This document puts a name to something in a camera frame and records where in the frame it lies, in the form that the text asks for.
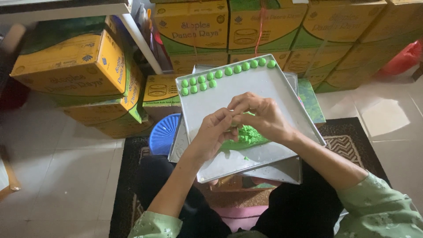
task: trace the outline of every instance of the person's right hand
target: person's right hand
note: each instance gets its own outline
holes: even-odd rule
[[[252,92],[235,96],[228,105],[233,110],[233,123],[254,127],[265,138],[279,144],[293,140],[296,133],[285,119],[275,100],[262,98]]]

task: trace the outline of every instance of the person's left hand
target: person's left hand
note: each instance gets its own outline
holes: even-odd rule
[[[231,111],[227,108],[221,108],[206,116],[197,135],[182,156],[193,159],[193,162],[198,162],[201,167],[216,154],[225,140],[238,141],[238,130],[231,128],[231,123]]]

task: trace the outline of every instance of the green dough ball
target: green dough ball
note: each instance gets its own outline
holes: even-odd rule
[[[182,87],[186,88],[188,87],[188,81],[186,79],[184,79],[181,83]]]
[[[207,74],[207,80],[210,81],[212,79],[214,79],[214,75],[213,75],[212,72],[210,72],[210,73]]]
[[[214,80],[214,79],[210,80],[210,82],[209,82],[210,88],[214,88],[214,87],[216,87],[216,85],[217,85],[216,80]]]
[[[182,88],[182,89],[181,89],[181,94],[182,94],[183,96],[187,96],[187,95],[188,95],[188,89],[187,89],[187,88]]]
[[[216,71],[216,73],[214,74],[214,76],[215,76],[216,78],[221,78],[221,77],[223,76],[223,73],[222,73],[222,71],[221,71],[221,70],[217,70],[217,71]]]
[[[239,73],[241,72],[241,65],[237,65],[237,66],[235,66],[235,67],[233,68],[233,71],[234,71],[236,74],[239,74]]]
[[[231,68],[229,68],[229,67],[226,67],[226,68],[225,68],[225,75],[226,75],[226,76],[231,76],[231,75],[232,75],[232,69],[231,69]]]
[[[191,85],[195,85],[195,84],[197,84],[197,81],[195,80],[195,78],[194,78],[194,77],[190,78],[190,84],[191,84]]]
[[[267,142],[270,142],[270,141],[264,138],[256,129],[254,129],[252,126],[245,125],[241,129],[238,130],[238,142],[234,142],[233,140],[228,140],[228,141],[225,141],[220,148],[242,150],[242,149],[250,148],[256,145],[264,144]]]
[[[250,64],[247,62],[242,63],[242,70],[249,70],[250,69]]]
[[[201,91],[205,91],[207,89],[207,84],[206,83],[201,83],[200,84],[200,90]]]
[[[204,83],[206,81],[206,78],[204,76],[198,77],[198,83]]]
[[[266,59],[265,58],[260,58],[259,60],[258,60],[258,65],[260,65],[260,66],[264,66],[266,64]]]
[[[191,86],[191,93],[194,94],[198,91],[197,86],[193,85]]]
[[[271,60],[268,64],[267,64],[267,68],[274,68],[276,65],[276,61]]]
[[[251,68],[257,68],[257,66],[258,66],[257,60],[252,60],[251,61]]]

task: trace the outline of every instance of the blue plastic stool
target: blue plastic stool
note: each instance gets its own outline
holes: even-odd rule
[[[148,139],[152,155],[169,154],[180,116],[180,113],[171,114],[154,126]]]

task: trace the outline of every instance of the white tile floor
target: white tile floor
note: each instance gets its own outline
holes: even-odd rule
[[[327,119],[359,117],[393,187],[423,211],[420,81],[372,83],[317,97]],[[124,140],[82,126],[36,93],[0,124],[22,183],[21,191],[0,202],[0,237],[108,237]]]

